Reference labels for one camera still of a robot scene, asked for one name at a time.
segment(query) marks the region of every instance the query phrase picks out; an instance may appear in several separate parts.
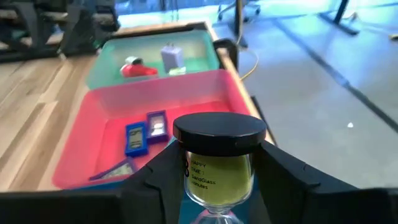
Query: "plastic storage bin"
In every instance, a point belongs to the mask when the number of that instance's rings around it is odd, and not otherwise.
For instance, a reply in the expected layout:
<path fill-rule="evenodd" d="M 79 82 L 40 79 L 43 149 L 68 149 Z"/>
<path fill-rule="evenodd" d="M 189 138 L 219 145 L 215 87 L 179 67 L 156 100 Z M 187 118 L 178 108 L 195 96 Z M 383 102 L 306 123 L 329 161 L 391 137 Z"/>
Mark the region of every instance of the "plastic storage bin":
<path fill-rule="evenodd" d="M 249 114 L 232 76 L 225 70 L 128 83 L 90 91 L 84 97 L 63 149 L 53 182 L 61 189 L 98 184 L 89 177 L 125 158 L 125 126 L 166 110 L 168 131 L 175 118 L 205 111 Z M 140 169 L 167 145 L 149 146 L 133 162 Z"/>
<path fill-rule="evenodd" d="M 95 89 L 153 78 L 122 77 L 120 68 L 124 65 L 124 60 L 132 55 L 142 58 L 145 66 L 155 67 L 158 77 L 168 77 L 160 54 L 166 44 L 174 44 L 183 49 L 187 73 L 205 72 L 220 67 L 211 37 L 204 30 L 114 39 L 105 43 L 86 84 L 90 89 Z"/>

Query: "chair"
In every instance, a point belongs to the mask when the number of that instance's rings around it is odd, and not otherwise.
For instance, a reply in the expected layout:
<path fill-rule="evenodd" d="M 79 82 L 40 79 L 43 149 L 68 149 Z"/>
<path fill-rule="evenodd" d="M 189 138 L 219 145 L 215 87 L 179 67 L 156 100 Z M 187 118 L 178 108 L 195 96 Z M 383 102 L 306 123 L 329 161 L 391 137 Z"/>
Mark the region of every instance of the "chair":
<path fill-rule="evenodd" d="M 260 14 L 261 8 L 259 4 L 253 3 L 250 0 L 235 0 L 234 3 L 229 4 L 225 9 L 221 10 L 221 5 L 218 6 L 218 20 L 222 20 L 223 19 L 223 13 L 230 10 L 230 9 L 234 9 L 236 7 L 236 1 L 242 1 L 242 5 L 243 8 L 244 7 L 249 7 L 251 9 L 255 9 L 256 10 L 256 15 Z M 243 22 L 247 22 L 249 20 L 248 17 L 244 17 Z"/>

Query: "black hourglass cap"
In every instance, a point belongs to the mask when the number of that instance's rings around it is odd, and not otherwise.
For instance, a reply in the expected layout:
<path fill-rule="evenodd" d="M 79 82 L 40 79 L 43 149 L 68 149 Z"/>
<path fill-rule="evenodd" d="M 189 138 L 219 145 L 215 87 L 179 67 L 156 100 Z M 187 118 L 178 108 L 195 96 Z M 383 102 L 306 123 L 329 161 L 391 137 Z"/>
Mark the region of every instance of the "black hourglass cap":
<path fill-rule="evenodd" d="M 254 152 L 266 136 L 255 117 L 227 112 L 194 113 L 174 120 L 173 134 L 182 148 L 204 156 L 241 156 Z"/>

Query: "glass bulb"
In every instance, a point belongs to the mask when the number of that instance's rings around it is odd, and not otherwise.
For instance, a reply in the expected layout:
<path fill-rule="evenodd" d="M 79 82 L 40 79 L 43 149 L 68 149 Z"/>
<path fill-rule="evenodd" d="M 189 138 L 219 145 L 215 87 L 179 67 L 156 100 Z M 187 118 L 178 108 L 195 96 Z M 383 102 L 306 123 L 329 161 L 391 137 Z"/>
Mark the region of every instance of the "glass bulb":
<path fill-rule="evenodd" d="M 236 218 L 232 213 L 210 213 L 205 210 L 192 224 L 243 224 L 241 220 Z"/>
<path fill-rule="evenodd" d="M 223 213 L 250 196 L 253 173 L 249 155 L 213 157 L 188 152 L 187 161 L 185 191 L 211 213 Z"/>

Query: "green plastic bin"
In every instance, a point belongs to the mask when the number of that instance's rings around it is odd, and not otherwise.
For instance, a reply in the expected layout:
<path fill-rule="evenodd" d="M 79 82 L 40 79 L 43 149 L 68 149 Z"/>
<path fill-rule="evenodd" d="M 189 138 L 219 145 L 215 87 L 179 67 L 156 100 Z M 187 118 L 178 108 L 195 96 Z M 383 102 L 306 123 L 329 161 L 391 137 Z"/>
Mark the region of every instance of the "green plastic bin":
<path fill-rule="evenodd" d="M 145 76 L 124 78 L 120 74 L 120 68 L 124 65 L 124 60 L 132 55 L 142 58 L 144 65 L 155 67 L 158 70 L 159 78 L 168 77 L 169 74 L 164 71 L 160 54 L 160 50 L 166 44 L 174 44 L 183 49 L 187 73 L 205 72 L 220 67 L 213 41 L 205 30 L 113 39 L 105 43 L 90 71 L 86 84 L 90 89 L 96 89 L 155 78 Z"/>

